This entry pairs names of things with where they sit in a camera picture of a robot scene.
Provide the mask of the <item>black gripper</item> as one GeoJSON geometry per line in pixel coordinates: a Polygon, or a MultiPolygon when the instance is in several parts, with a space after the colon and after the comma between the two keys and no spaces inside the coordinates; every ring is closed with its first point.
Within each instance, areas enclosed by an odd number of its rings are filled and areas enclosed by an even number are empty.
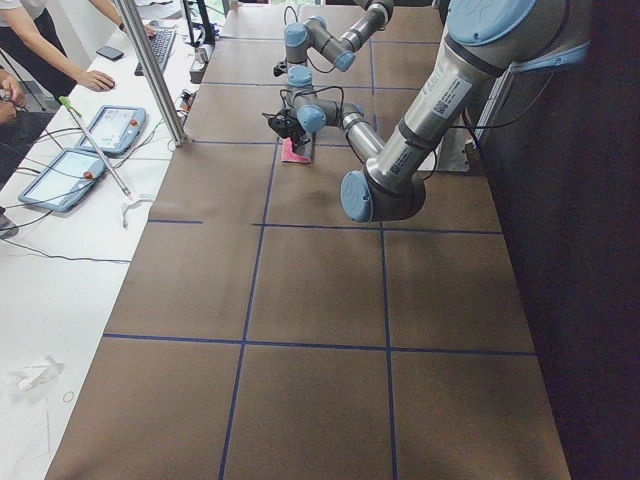
{"type": "Polygon", "coordinates": [[[273,75],[280,77],[288,72],[288,63],[286,60],[277,62],[273,67],[273,75]]]}
{"type": "Polygon", "coordinates": [[[262,116],[280,138],[289,139],[293,145],[306,143],[306,132],[290,109],[283,108],[276,113],[263,112],[262,116]]]}

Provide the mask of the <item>person forearm bare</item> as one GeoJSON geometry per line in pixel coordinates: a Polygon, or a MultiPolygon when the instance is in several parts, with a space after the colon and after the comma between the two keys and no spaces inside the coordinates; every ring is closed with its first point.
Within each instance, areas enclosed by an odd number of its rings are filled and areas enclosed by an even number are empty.
{"type": "Polygon", "coordinates": [[[31,16],[20,7],[3,10],[2,15],[9,24],[11,30],[20,38],[22,43],[33,51],[37,56],[45,60],[58,71],[65,73],[77,83],[93,88],[93,77],[87,71],[71,62],[54,45],[46,40],[37,29],[31,16]]]}

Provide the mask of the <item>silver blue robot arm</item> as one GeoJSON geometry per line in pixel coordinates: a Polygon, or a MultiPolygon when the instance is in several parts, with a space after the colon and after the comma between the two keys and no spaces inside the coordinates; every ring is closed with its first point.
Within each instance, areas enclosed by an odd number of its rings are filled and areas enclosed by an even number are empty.
{"type": "Polygon", "coordinates": [[[283,33],[285,59],[273,67],[274,76],[287,73],[293,66],[307,66],[309,49],[328,60],[333,68],[347,71],[355,61],[355,54],[376,32],[385,29],[394,11],[394,2],[388,0],[356,1],[356,4],[365,13],[339,38],[329,32],[320,16],[287,24],[283,33]]]}
{"type": "Polygon", "coordinates": [[[356,222],[404,220],[424,205],[417,170],[486,81],[505,71],[555,70],[584,60],[590,43],[589,1],[452,1],[434,70],[388,140],[361,109],[318,97],[307,66],[310,49],[347,71],[356,52],[392,18],[391,1],[362,1],[364,15],[341,37],[313,16],[284,29],[287,83],[283,107],[269,127],[294,147],[327,126],[337,127],[363,161],[345,175],[341,204],[356,222]]]}

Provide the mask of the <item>person hand on mouse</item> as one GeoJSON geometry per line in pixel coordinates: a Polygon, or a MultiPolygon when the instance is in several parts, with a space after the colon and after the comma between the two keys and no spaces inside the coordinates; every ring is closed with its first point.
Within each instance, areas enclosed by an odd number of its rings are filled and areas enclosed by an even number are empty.
{"type": "Polygon", "coordinates": [[[110,91],[116,86],[116,82],[112,77],[96,70],[82,72],[77,79],[77,83],[95,92],[110,91]]]}

